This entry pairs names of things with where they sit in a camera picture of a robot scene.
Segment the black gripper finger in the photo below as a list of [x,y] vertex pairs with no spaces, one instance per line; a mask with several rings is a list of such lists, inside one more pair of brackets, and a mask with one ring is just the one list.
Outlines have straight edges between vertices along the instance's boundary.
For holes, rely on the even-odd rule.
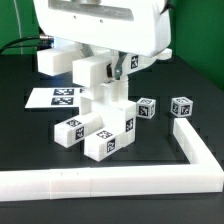
[[126,59],[127,54],[125,52],[117,52],[113,56],[113,72],[114,78],[119,80],[123,74],[122,65]]
[[88,44],[83,44],[81,52],[85,58],[92,57],[94,55],[91,47]]

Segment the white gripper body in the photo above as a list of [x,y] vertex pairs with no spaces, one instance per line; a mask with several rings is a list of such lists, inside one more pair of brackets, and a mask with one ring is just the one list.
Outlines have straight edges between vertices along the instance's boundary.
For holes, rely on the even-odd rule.
[[48,35],[153,57],[171,42],[168,0],[33,0]]

